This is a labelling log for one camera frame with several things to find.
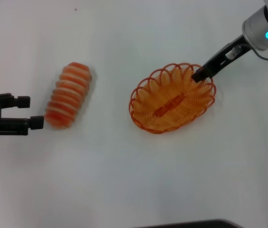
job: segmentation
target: black cable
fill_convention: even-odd
[[[266,60],[268,61],[268,58],[265,58],[263,56],[261,56],[252,46],[248,45],[248,44],[239,44],[239,45],[236,45],[235,48],[237,47],[245,47],[245,48],[249,48],[251,49],[259,58],[263,59],[263,60]]]

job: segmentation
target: orange striped object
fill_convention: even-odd
[[[195,83],[199,65],[169,64],[155,70],[132,92],[129,112],[133,122],[154,134],[174,131],[203,115],[214,104],[212,78]]]
[[[87,66],[70,63],[63,68],[46,108],[45,120],[57,129],[65,129],[75,121],[92,79]]]

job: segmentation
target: white table surface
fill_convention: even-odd
[[[152,135],[128,113],[158,68],[203,64],[262,0],[0,0],[0,93],[44,114],[62,67],[93,70],[74,126],[0,137],[0,228],[129,228],[228,219],[268,228],[268,62],[248,53],[215,76],[215,105]],[[262,53],[268,57],[268,51]]]

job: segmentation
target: orange basket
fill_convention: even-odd
[[[154,134],[174,131],[203,115],[215,102],[212,78],[195,83],[199,65],[169,64],[142,80],[131,94],[133,122]]]

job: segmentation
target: wicker basket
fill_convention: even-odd
[[[199,65],[169,64],[141,81],[131,94],[129,112],[133,122],[154,134],[174,131],[191,123],[214,104],[213,80],[195,83],[191,78]]]

